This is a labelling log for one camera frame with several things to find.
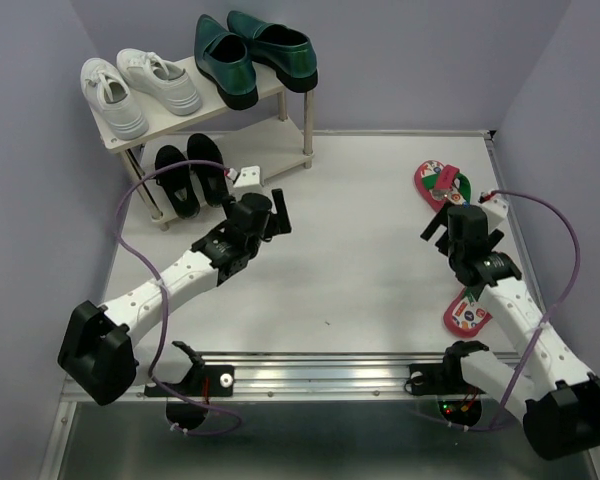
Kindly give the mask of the pink patterned sandal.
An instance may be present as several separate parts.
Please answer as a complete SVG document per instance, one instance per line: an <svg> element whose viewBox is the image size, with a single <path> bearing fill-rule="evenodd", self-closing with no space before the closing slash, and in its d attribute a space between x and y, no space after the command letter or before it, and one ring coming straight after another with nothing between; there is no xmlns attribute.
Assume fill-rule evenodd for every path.
<svg viewBox="0 0 600 480"><path fill-rule="evenodd" d="M436 160L422 163L414 174L420 196L438 212L446 203L465 205L471 202L471 182L459 168Z"/></svg>
<svg viewBox="0 0 600 480"><path fill-rule="evenodd" d="M459 293L442 316L446 329L460 338L475 337L491 319L492 315L467 289Z"/></svg>

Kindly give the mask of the black lace shoe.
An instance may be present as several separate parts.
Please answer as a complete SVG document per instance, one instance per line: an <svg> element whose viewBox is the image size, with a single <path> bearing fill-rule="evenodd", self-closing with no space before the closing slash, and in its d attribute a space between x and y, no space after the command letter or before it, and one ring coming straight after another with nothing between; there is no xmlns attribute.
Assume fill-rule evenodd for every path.
<svg viewBox="0 0 600 480"><path fill-rule="evenodd" d="M161 170L185 160L185 156L178 148L165 145L156 154L154 169ZM193 189L188 165L156 174L155 180L163 189L179 218L190 219L199 214L200 203Z"/></svg>
<svg viewBox="0 0 600 480"><path fill-rule="evenodd" d="M229 191L223 170L223 157L216 143L202 133L191 135L187 141L187 158L218 164L218 167L195 164L192 169L200 182L206 203L210 207L221 207Z"/></svg>

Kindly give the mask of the green loafer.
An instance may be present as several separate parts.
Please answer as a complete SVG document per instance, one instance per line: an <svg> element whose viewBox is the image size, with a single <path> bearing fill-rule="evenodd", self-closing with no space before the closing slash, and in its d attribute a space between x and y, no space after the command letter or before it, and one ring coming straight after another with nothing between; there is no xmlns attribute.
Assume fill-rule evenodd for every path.
<svg viewBox="0 0 600 480"><path fill-rule="evenodd" d="M307 35L237 10L228 13L227 26L245 41L252 60L273 69L288 90L307 93L316 88L317 55Z"/></svg>
<svg viewBox="0 0 600 480"><path fill-rule="evenodd" d="M194 61L228 108L242 111L258 102L256 72L244 41L206 14L196 24Z"/></svg>

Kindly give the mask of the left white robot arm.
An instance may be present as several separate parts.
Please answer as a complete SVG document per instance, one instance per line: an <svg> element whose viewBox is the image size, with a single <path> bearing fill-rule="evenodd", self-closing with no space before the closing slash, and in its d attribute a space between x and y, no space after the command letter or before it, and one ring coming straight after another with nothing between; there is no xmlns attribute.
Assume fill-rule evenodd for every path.
<svg viewBox="0 0 600 480"><path fill-rule="evenodd" d="M247 267L262 243L292 230L280 189L229 198L223 208L225 220L166 270L101 306L84 301L72 311L58 364L97 404L109 405L149 382L151 360L137 346L167 313L222 285Z"/></svg>

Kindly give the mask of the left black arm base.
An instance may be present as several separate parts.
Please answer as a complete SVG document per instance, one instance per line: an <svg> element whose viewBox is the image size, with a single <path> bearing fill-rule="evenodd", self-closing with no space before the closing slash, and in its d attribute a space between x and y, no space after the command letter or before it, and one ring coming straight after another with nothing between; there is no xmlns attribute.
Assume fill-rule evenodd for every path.
<svg viewBox="0 0 600 480"><path fill-rule="evenodd" d="M234 411L211 404L211 398L228 398L233 395L235 368L232 365L209 365L202 355L182 341L173 341L170 346L175 353L182 353L184 363L168 361L164 364L168 373L174 373L173 382L150 378L144 387L149 398L167 400L165 418L171 431L189 437L211 437L228 434L243 423ZM212 414L231 420L229 426L208 430L203 424Z"/></svg>

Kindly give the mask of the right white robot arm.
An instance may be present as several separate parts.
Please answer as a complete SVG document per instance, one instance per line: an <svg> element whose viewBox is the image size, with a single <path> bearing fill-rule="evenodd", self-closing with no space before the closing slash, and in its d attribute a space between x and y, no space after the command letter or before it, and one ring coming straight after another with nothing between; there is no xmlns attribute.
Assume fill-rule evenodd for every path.
<svg viewBox="0 0 600 480"><path fill-rule="evenodd" d="M436 242L456 278L497 321L520 356L517 368L479 341L457 341L422 372L415 395L459 394L474 387L499 401L522 425L535 453L555 460L600 446L600 376L582 362L550 325L521 271L496 251L503 238L475 205L445 204L421 237L439 227Z"/></svg>

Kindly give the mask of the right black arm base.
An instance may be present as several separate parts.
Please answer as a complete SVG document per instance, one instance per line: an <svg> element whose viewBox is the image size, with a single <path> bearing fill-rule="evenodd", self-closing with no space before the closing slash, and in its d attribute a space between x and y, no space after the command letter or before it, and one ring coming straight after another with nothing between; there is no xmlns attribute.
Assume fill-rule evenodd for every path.
<svg viewBox="0 0 600 480"><path fill-rule="evenodd" d="M448 347L439 363L412 363L404 390L413 396L442 397L438 408L442 419L451 426L474 427L482 415L483 391L464 380L461 360L470 354L489 351L479 341L456 341Z"/></svg>

